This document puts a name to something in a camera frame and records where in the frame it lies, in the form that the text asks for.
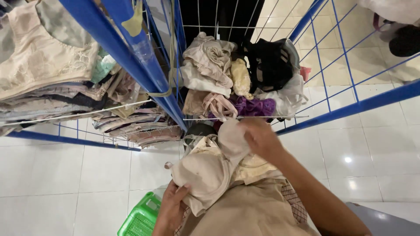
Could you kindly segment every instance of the green plastic basket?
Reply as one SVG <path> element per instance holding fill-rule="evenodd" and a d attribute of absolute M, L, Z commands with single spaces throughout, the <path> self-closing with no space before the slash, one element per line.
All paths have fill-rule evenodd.
<path fill-rule="evenodd" d="M 151 236 L 158 217 L 160 200 L 148 192 L 128 215 L 118 230 L 118 236 Z"/>

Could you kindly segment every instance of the beige shirt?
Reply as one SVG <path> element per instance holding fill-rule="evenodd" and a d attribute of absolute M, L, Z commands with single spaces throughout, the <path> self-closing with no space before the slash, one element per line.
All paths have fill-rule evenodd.
<path fill-rule="evenodd" d="M 298 223 L 281 195 L 283 179 L 236 186 L 200 217 L 187 216 L 180 235 L 319 235 Z"/>

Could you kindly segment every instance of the hand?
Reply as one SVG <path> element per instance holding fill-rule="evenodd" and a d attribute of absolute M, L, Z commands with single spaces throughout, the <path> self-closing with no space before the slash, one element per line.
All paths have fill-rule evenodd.
<path fill-rule="evenodd" d="M 252 153 L 273 163 L 285 151 L 271 125 L 262 118 L 245 118 L 238 124 L 245 130 L 244 138 Z"/>
<path fill-rule="evenodd" d="M 159 214 L 153 229 L 153 236 L 173 235 L 175 230 L 181 225 L 184 211 L 187 208 L 182 199 L 188 194 L 190 188 L 191 186 L 188 184 L 178 188 L 173 180 L 169 182 L 163 193 Z"/>

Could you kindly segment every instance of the person's right hand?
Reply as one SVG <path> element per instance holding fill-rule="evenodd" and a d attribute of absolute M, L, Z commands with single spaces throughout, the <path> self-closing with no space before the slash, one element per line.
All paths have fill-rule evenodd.
<path fill-rule="evenodd" d="M 244 138 L 252 153 L 259 155 L 268 162 L 284 151 L 277 135 L 271 130 L 271 125 L 262 118 L 245 118 L 238 124 L 245 130 Z"/>

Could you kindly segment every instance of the purple bra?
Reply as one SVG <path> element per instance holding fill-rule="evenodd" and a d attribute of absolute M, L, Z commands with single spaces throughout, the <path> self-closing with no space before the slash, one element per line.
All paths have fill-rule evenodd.
<path fill-rule="evenodd" d="M 238 116 L 271 116 L 276 109 L 276 102 L 271 98 L 248 100 L 244 96 L 231 96 L 229 101 L 238 110 Z"/>

